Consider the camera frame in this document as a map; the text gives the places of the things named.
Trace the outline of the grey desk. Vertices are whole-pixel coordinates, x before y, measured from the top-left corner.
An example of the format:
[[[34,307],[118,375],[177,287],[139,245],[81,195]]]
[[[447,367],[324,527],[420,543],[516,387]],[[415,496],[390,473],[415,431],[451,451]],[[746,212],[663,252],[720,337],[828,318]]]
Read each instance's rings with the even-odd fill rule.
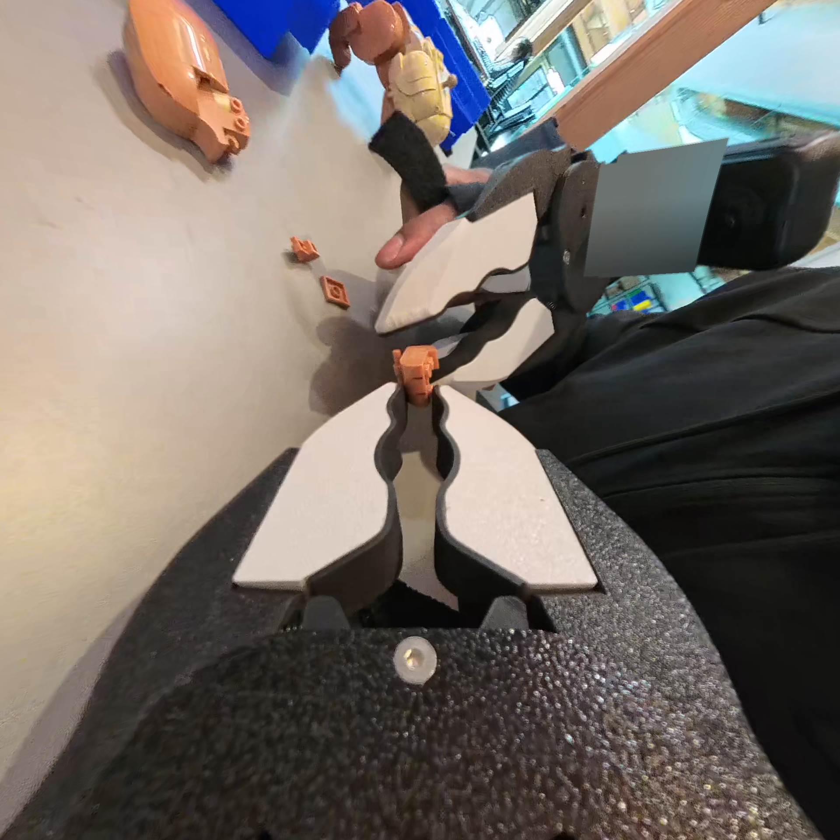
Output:
[[[393,379],[374,257],[402,219],[367,149],[375,71],[338,77],[325,40],[271,63],[192,6],[251,121],[218,166],[136,98],[123,2],[2,2],[2,823],[181,546]]]

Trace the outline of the brown and tan brick assembly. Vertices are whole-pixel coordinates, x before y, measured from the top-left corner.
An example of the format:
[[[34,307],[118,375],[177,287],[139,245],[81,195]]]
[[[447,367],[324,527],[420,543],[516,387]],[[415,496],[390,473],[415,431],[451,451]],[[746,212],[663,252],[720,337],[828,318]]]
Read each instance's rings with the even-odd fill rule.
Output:
[[[353,56],[376,69],[384,89],[381,124],[400,112],[434,148],[447,139],[454,117],[451,91],[458,79],[403,5],[351,3],[333,18],[329,46],[339,73]]]

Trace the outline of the round brown brick assembly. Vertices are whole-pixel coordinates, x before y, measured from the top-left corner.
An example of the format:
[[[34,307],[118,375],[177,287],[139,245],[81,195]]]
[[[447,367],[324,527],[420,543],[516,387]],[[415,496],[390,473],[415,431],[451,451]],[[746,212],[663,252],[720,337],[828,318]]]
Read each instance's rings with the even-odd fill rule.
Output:
[[[123,53],[151,117],[215,165],[250,140],[245,107],[229,90],[217,44],[184,2],[129,1]]]

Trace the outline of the small brown brick plate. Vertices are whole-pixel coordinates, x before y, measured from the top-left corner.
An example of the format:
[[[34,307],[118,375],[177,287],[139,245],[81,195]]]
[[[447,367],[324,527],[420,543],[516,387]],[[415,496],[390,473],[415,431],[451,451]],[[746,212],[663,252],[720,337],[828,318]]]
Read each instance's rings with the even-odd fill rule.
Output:
[[[416,407],[429,404],[434,390],[433,374],[438,370],[438,351],[431,344],[413,345],[403,351],[393,350],[393,370],[406,401]]]

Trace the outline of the wooden beam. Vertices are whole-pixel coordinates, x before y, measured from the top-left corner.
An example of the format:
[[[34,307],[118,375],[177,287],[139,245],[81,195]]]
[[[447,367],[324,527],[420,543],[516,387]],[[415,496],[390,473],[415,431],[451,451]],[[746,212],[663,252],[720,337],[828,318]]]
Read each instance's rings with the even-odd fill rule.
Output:
[[[554,121],[577,150],[642,108],[772,1],[678,1],[649,20],[564,95],[542,121]]]

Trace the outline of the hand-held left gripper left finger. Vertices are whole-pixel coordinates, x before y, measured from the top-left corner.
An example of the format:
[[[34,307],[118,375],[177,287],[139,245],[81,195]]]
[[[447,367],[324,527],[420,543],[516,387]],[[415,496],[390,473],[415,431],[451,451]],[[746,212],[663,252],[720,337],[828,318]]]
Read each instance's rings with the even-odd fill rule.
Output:
[[[333,416],[295,454],[235,573],[240,587],[385,592],[403,565],[394,480],[403,389],[382,385]]]

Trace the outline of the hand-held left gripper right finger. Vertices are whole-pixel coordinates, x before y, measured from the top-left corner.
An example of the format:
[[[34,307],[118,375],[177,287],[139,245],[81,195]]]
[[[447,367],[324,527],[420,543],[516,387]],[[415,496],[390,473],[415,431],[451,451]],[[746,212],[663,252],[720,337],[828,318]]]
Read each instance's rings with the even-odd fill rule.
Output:
[[[454,594],[590,592],[596,573],[536,448],[449,385],[436,390],[436,573]]]

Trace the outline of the row of blue plastic bins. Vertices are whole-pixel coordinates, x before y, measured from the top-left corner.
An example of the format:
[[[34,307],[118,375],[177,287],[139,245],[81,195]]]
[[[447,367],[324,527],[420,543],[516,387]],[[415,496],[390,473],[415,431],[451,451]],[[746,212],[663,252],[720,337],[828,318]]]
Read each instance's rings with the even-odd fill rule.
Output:
[[[312,53],[327,36],[339,73],[352,58],[375,68],[381,121],[401,112],[433,147],[452,152],[487,110],[489,94],[437,2],[219,1],[265,60],[290,36]]]

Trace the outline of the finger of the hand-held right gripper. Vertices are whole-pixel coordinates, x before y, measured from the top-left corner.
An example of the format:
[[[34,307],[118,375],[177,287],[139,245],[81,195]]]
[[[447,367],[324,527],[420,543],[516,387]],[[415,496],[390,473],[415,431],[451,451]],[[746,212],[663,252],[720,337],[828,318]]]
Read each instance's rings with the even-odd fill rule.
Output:
[[[454,336],[444,354],[444,384],[459,391],[505,381],[554,333],[551,310],[534,296],[505,296],[476,315],[479,325]]]
[[[538,224],[529,192],[487,216],[442,226],[403,269],[374,323],[381,335],[433,319],[488,277],[515,274],[529,262]]]

